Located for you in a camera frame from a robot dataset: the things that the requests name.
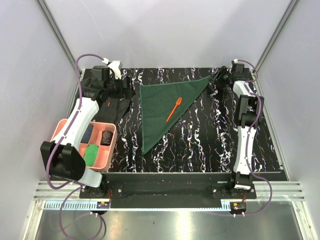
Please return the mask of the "green cloth napkin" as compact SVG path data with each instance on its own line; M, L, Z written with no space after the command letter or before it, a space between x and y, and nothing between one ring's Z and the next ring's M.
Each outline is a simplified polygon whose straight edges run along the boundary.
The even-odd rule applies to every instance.
M208 84L209 76L198 80L140 86L143 155L175 125ZM182 97L181 104L166 122L179 97Z

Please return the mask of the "orange plastic fork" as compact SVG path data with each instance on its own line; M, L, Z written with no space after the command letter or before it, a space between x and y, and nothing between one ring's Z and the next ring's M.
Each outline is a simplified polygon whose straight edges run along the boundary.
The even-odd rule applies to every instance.
M174 112L176 111L177 107L181 104L182 99L183 99L182 97L179 97L179 98L177 99L174 108L172 109L171 113L169 114L169 116L168 116L167 119L166 119L166 122L168 122L168 121L171 119L171 117L172 117L172 115L174 114Z

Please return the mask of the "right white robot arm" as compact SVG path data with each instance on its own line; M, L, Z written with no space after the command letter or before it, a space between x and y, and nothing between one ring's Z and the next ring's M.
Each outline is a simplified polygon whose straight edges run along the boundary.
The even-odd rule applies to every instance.
M235 59L231 62L231 67L220 67L211 78L212 83L218 88L230 87L238 97L234 114L238 132L237 155L231 178L227 183L228 195L235 199L252 187L254 139L264 106L264 98L250 88L250 83L254 81L245 78L245 64L252 66L246 60Z

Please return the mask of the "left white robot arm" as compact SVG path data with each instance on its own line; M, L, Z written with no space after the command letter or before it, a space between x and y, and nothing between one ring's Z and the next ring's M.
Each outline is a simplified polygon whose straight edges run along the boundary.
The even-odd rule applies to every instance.
M103 104L108 99L130 100L134 90L130 78L122 77L121 61L102 58L101 62L102 65L91 69L87 86L78 83L79 97L62 129L51 141L44 141L40 146L46 181L54 190L57 187L51 183L51 176L65 179L68 184L89 186L90 192L97 198L103 198L108 193L102 174L86 166L79 146L92 118Z

